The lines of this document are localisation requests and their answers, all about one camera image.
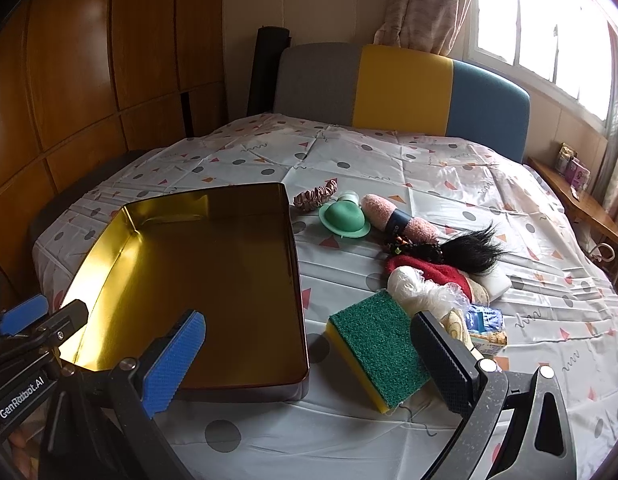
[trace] wooden shelf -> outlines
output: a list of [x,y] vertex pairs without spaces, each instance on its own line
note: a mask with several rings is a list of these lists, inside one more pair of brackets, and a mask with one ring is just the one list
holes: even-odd
[[618,226],[596,200],[585,191],[580,191],[580,200],[573,198],[570,185],[553,168],[534,158],[529,158],[529,166],[540,174],[544,181],[553,189],[566,215],[571,221],[582,220],[610,240],[618,244]]

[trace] green and yellow sponge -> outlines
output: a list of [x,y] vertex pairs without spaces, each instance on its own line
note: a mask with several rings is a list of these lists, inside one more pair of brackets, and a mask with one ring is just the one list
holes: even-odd
[[396,408],[429,379],[409,326],[409,316],[386,290],[330,316],[327,323],[327,336],[381,413]]

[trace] metal bolt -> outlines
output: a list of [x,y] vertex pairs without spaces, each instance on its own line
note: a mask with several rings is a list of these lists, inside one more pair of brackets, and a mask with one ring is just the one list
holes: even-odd
[[540,374],[545,379],[553,379],[555,372],[553,371],[553,368],[551,368],[550,366],[544,365],[540,367]]
[[125,372],[128,372],[129,370],[133,370],[137,364],[138,361],[136,361],[134,358],[125,357],[120,361],[119,367],[122,368],[122,370],[124,370]]
[[65,377],[71,377],[75,373],[75,366],[71,363],[67,363],[62,367],[62,374]]
[[498,369],[498,365],[491,359],[482,359],[480,361],[480,368],[483,372],[495,372]]

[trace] gold tray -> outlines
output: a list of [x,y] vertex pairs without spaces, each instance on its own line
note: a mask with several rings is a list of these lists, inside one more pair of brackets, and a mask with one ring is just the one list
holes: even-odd
[[124,206],[62,306],[75,299],[87,304],[89,322],[60,348],[67,361],[105,370],[139,357],[194,308],[204,314],[206,339],[181,391],[203,400],[306,394],[300,279],[282,184],[216,187]]

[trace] red cloth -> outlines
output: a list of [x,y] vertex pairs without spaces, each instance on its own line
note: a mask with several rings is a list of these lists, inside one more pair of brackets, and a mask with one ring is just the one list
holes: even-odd
[[471,287],[467,279],[460,273],[458,269],[449,265],[430,264],[424,260],[419,260],[413,256],[400,254],[389,258],[385,264],[384,270],[387,274],[391,274],[396,268],[401,266],[413,267],[422,271],[425,280],[431,280],[438,285],[446,285],[447,283],[457,283],[460,285],[464,295],[473,301]]

